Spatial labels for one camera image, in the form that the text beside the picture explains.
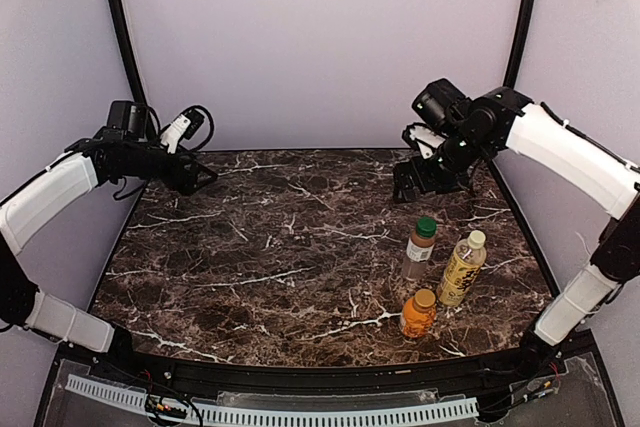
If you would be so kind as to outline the green bottle cap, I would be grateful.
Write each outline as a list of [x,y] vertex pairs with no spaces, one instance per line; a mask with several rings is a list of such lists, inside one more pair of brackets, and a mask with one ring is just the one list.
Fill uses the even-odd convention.
[[437,223],[431,217],[420,217],[416,222],[415,231],[422,238],[432,238],[437,233]]

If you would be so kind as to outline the brown drink bottle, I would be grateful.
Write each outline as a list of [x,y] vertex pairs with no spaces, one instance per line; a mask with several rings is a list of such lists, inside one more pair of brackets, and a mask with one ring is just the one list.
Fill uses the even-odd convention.
[[415,226],[408,238],[401,266],[401,276],[408,280],[419,280],[424,274],[427,262],[433,252],[437,235],[436,233],[432,238],[422,238],[416,234]]

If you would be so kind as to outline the gold bottle cap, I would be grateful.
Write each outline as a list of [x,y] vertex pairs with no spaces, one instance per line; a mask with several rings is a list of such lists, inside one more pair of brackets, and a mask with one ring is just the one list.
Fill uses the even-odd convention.
[[436,296],[429,289],[420,289],[414,295],[414,304],[418,309],[429,309],[436,303]]

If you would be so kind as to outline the orange juice bottle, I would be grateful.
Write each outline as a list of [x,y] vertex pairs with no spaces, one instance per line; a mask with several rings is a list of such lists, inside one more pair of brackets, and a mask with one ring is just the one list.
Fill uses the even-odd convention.
[[435,322],[437,315],[436,303],[429,309],[416,308],[414,295],[405,302],[399,320],[402,334],[413,339],[424,337]]

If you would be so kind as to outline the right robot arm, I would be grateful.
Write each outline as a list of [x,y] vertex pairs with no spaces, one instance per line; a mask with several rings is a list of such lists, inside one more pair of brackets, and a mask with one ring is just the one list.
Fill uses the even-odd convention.
[[393,168],[393,198],[443,194],[470,184],[471,167],[511,150],[547,167],[595,200],[610,220],[587,265],[523,334],[514,370],[531,377],[565,338],[639,275],[639,167],[557,116],[545,103],[498,87],[471,99],[448,79],[412,103],[419,116],[402,138],[416,156]]

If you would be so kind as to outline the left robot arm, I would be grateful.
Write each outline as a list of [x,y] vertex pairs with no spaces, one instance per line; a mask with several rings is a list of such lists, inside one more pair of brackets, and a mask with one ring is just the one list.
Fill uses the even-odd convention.
[[1,201],[1,320],[55,341],[82,347],[119,366],[134,362],[131,333],[45,293],[22,269],[18,256],[28,242],[64,209],[106,183],[159,180],[181,195],[192,195],[218,176],[184,147],[198,130],[215,131],[201,105],[184,109],[162,126],[143,103],[116,100],[106,124],[63,154]]

